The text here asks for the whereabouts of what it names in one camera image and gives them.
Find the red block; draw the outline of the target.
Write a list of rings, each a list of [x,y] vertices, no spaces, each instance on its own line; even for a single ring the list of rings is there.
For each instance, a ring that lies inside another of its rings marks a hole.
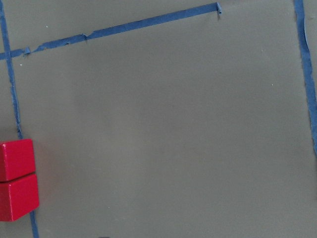
[[[0,143],[0,181],[23,177],[35,172],[33,141],[20,139]]]
[[[14,222],[39,206],[36,174],[0,184],[0,220]]]

